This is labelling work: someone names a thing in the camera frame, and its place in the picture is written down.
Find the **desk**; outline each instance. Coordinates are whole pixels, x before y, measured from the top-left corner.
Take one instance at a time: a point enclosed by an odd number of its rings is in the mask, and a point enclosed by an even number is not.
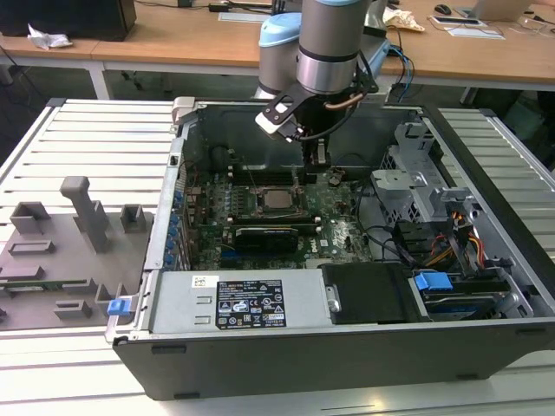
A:
[[[454,37],[427,20],[437,0],[403,0],[424,33],[402,31],[403,48],[415,62],[415,82],[464,87],[555,90],[554,38],[516,33],[516,23],[496,23],[506,40]],[[450,5],[472,1],[447,1]],[[21,65],[83,68],[91,76],[99,99],[110,98],[106,70],[173,73],[257,75],[259,23],[221,22],[217,13],[135,5],[137,22],[125,42],[75,40],[67,49],[44,51],[24,38],[0,38]],[[555,20],[547,6],[533,8]],[[389,39],[398,43],[397,34]],[[10,61],[0,55],[0,64]],[[398,59],[383,66],[385,81],[401,72]]]
[[[456,37],[436,29],[428,20],[437,3],[446,3],[451,9],[461,4],[473,4],[467,0],[403,0],[411,10],[423,33],[402,31],[402,46],[416,68],[416,83],[451,85],[461,87],[484,87],[504,89],[555,90],[555,35],[534,35],[517,23],[492,23],[502,30],[505,40],[473,39]],[[555,22],[555,10],[548,6],[533,5],[532,9],[544,19]],[[398,44],[397,34],[390,30],[389,40]],[[399,72],[400,63],[388,58],[382,74]]]

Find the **warning label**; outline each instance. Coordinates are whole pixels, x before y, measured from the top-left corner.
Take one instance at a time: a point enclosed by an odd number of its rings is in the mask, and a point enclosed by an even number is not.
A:
[[[218,282],[216,305],[220,329],[286,326],[281,280]]]

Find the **computer case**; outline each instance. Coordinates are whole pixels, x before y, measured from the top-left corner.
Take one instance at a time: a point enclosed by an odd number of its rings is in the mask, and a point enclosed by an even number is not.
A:
[[[25,36],[27,24],[50,34],[123,41],[134,25],[134,0],[0,0],[0,31]]]

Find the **blue drive latch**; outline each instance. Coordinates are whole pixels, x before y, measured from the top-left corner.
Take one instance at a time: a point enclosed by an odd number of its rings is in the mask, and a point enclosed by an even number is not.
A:
[[[130,316],[131,299],[113,299],[108,304],[108,315]]]
[[[423,271],[415,276],[418,290],[451,290],[453,284],[447,273],[442,271]]]

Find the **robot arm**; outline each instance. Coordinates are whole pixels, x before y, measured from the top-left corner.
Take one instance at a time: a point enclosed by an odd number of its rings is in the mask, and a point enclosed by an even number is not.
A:
[[[377,92],[372,74],[389,49],[386,2],[304,0],[302,14],[276,15],[262,27],[257,97],[272,100],[256,122],[272,138],[301,142],[307,165],[330,164],[329,135],[366,94]]]

